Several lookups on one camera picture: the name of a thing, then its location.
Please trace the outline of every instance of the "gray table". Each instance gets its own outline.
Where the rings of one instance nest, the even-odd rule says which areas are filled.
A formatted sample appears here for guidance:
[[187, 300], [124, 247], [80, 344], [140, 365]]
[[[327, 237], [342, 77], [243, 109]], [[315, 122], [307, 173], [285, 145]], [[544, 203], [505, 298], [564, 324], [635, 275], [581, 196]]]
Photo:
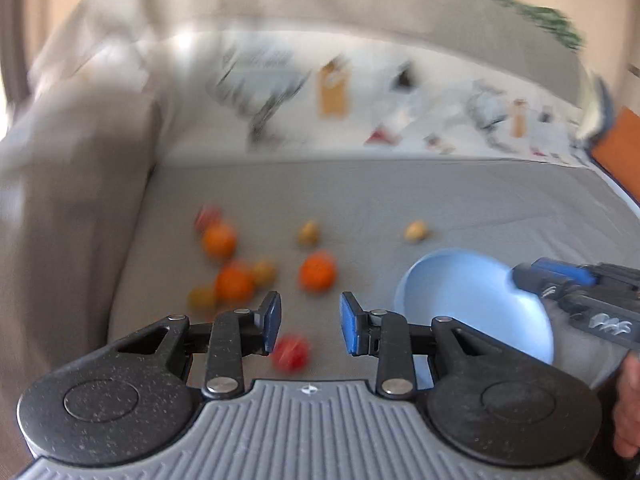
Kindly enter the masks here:
[[[114, 300], [110, 339], [187, 311], [188, 292], [214, 279], [216, 267], [193, 229], [204, 203], [221, 206], [239, 229], [240, 258], [268, 256], [278, 262], [280, 333], [305, 335], [313, 348], [310, 366], [293, 378], [372, 378], [375, 358], [352, 358], [344, 351], [339, 293], [354, 292], [367, 309], [389, 308], [404, 272], [439, 248], [479, 251], [509, 266], [540, 256], [640, 266], [638, 218], [586, 169], [434, 160], [158, 168]], [[297, 246], [296, 234], [308, 219], [320, 222], [322, 247], [340, 267], [334, 290], [320, 297], [302, 293], [297, 284], [307, 252]], [[412, 246], [402, 240], [402, 230], [415, 219], [427, 221], [434, 236]], [[546, 307], [556, 364], [589, 384], [603, 380], [624, 351], [575, 331], [555, 306]], [[244, 360], [244, 371], [247, 380], [279, 377], [257, 356]], [[201, 373], [197, 360], [193, 384], [199, 384]]]

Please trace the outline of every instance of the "person's hand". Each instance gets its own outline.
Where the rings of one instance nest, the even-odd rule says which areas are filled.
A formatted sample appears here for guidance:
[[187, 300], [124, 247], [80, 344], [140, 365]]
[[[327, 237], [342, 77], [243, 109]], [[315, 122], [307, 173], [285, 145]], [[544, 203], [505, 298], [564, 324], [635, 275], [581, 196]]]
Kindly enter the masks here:
[[622, 458], [633, 458], [640, 448], [640, 360], [629, 352], [620, 366], [618, 402], [613, 408], [616, 435], [613, 449]]

